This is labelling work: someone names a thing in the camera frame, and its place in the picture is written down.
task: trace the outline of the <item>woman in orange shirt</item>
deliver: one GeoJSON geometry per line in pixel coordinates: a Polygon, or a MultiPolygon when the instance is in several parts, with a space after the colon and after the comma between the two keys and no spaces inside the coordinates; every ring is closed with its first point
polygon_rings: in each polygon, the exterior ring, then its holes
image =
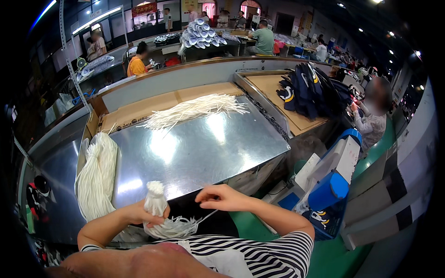
{"type": "Polygon", "coordinates": [[[150,69],[151,71],[151,65],[144,65],[144,62],[142,62],[143,59],[147,58],[148,56],[148,47],[145,42],[140,42],[138,44],[138,48],[136,50],[136,56],[131,58],[130,62],[128,63],[127,68],[127,77],[133,76],[133,75],[139,75],[143,73],[147,73],[150,69]]]}

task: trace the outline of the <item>bundle of white shoelaces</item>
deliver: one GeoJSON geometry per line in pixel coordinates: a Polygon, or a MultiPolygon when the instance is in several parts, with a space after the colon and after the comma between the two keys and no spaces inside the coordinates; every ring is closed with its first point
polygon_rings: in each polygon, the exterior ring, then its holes
{"type": "MultiPolygon", "coordinates": [[[[149,129],[163,129],[171,126],[170,131],[178,122],[198,117],[220,112],[249,113],[249,111],[244,110],[246,107],[247,104],[238,103],[235,96],[211,94],[185,101],[169,110],[156,111],[142,126],[149,129]]],[[[79,209],[83,218],[88,222],[116,210],[111,204],[111,198],[114,189],[118,149],[116,142],[109,136],[114,127],[115,125],[108,133],[100,132],[96,134],[96,142],[89,145],[86,151],[86,164],[76,178],[75,185],[79,209]]],[[[149,191],[144,209],[152,215],[163,216],[168,205],[164,196],[164,186],[161,182],[152,181],[147,183],[147,188],[149,191]]],[[[191,235],[196,233],[200,222],[215,212],[198,221],[194,218],[188,220],[181,216],[166,219],[163,224],[155,225],[153,228],[147,228],[146,223],[144,223],[144,231],[154,238],[191,235]]]]}

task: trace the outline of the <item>hand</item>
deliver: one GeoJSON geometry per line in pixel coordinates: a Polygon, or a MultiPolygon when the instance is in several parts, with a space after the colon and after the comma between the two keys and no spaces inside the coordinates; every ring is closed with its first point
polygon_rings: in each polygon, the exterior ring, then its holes
{"type": "Polygon", "coordinates": [[[122,216],[126,219],[129,224],[141,224],[142,222],[148,222],[147,227],[153,228],[154,225],[164,223],[164,219],[168,218],[170,214],[170,206],[167,206],[164,211],[163,217],[153,216],[152,214],[144,210],[145,200],[139,201],[132,205],[128,205],[119,209],[122,216]]]}
{"type": "Polygon", "coordinates": [[[358,110],[358,106],[357,106],[357,104],[355,104],[354,102],[351,104],[351,110],[352,110],[353,112],[358,110]]]}
{"type": "Polygon", "coordinates": [[[195,202],[203,209],[223,211],[247,211],[251,197],[246,196],[227,184],[208,185],[196,195],[195,202]]]}

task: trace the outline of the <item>red banner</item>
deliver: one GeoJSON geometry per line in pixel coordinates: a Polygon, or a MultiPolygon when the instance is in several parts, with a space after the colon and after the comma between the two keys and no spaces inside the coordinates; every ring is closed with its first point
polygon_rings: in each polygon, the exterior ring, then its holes
{"type": "Polygon", "coordinates": [[[146,15],[149,13],[154,13],[157,10],[157,5],[156,2],[155,3],[150,3],[150,4],[145,4],[142,6],[138,6],[138,7],[134,7],[131,9],[131,15],[133,18],[137,17],[137,16],[142,16],[142,15],[146,15]]]}

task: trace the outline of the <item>black and white striped shirt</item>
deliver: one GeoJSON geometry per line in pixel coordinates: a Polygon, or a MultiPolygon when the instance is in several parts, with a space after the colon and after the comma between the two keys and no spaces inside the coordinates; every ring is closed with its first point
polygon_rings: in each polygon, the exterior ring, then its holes
{"type": "MultiPolygon", "coordinates": [[[[225,250],[238,250],[255,278],[300,277],[307,274],[314,241],[301,231],[291,232],[271,242],[256,242],[242,238],[220,235],[169,238],[153,242],[181,243],[190,245],[194,256],[207,256],[225,250]]],[[[99,250],[100,247],[85,245],[81,251],[99,250]]]]}

